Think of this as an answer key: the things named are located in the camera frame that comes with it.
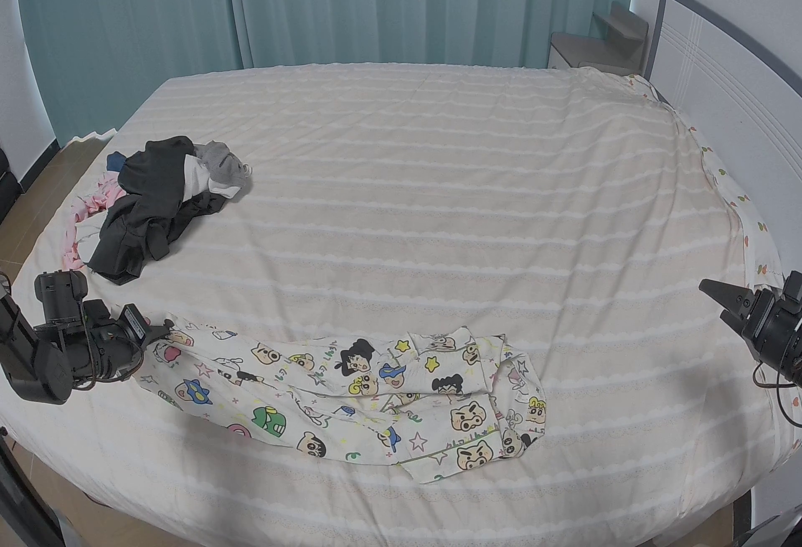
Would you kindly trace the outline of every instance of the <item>cartoon print pajama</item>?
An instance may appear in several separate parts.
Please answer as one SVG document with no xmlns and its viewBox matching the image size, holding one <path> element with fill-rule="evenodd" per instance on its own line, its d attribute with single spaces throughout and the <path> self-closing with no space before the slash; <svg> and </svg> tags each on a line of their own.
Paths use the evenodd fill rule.
<svg viewBox="0 0 802 547">
<path fill-rule="evenodd" d="M 179 318 L 141 387 L 181 411 L 332 460 L 401 464 L 431 482 L 517 457 L 545 432 L 527 354 L 503 335 L 255 341 Z"/>
</svg>

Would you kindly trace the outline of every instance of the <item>tiled floor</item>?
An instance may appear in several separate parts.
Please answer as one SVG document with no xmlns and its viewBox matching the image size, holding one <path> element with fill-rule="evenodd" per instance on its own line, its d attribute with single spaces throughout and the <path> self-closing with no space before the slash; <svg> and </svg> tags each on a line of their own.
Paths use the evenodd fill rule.
<svg viewBox="0 0 802 547">
<path fill-rule="evenodd" d="M 12 281 L 45 225 L 104 145 L 100 140 L 70 143 L 48 164 L 0 224 L 0 270 Z M 16 444 L 14 454 L 45 502 L 70 520 L 88 547 L 193 547 L 194 543 L 89 500 L 22 445 Z M 728 505 L 672 547 L 695 547 L 697 544 L 724 547 L 731 541 L 732 505 Z M 0 545 L 21 545 L 2 520 Z"/>
</svg>

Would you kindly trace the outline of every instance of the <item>star print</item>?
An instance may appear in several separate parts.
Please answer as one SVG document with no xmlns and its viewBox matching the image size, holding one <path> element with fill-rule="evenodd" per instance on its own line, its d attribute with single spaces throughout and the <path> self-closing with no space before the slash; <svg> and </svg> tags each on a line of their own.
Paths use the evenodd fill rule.
<svg viewBox="0 0 802 547">
<path fill-rule="evenodd" d="M 206 378 L 214 372 L 214 369 L 208 368 L 208 366 L 206 366 L 206 364 L 204 364 L 203 362 L 201 362 L 200 364 L 195 364 L 195 369 L 198 370 L 199 376 L 203 375 Z"/>
<path fill-rule="evenodd" d="M 448 457 L 448 454 L 446 452 L 440 452 L 434 455 L 430 455 L 429 457 L 436 460 L 437 464 L 443 464 L 443 461 Z"/>
<path fill-rule="evenodd" d="M 412 444 L 412 451 L 423 451 L 424 445 L 429 441 L 427 438 L 421 437 L 419 432 L 415 432 L 415 437 L 409 439 Z"/>
</svg>

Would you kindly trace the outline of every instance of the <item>headboard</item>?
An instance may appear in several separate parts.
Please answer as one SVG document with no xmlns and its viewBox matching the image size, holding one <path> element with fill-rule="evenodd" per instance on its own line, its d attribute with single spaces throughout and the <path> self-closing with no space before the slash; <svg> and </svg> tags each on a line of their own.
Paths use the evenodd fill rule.
<svg viewBox="0 0 802 547">
<path fill-rule="evenodd" d="M 802 270 L 802 79 L 696 0 L 660 0 L 647 69 L 755 202 L 784 274 Z"/>
</svg>

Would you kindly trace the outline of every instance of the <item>bed sheet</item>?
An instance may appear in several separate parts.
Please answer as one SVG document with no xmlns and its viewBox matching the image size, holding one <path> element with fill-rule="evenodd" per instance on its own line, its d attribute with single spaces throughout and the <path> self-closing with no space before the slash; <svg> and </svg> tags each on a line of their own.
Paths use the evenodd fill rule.
<svg viewBox="0 0 802 547">
<path fill-rule="evenodd" d="M 276 67 L 167 81 L 105 155 L 187 135 L 254 174 L 163 260 L 90 298 L 292 341 L 505 333 L 548 396 L 519 460 L 432 484 L 316 460 L 177 412 L 134 381 L 0 420 L 95 498 L 206 545 L 665 542 L 792 450 L 754 363 L 697 290 L 745 283 L 743 233 L 692 134 L 584 68 Z M 71 198 L 15 298 L 58 268 Z"/>
</svg>

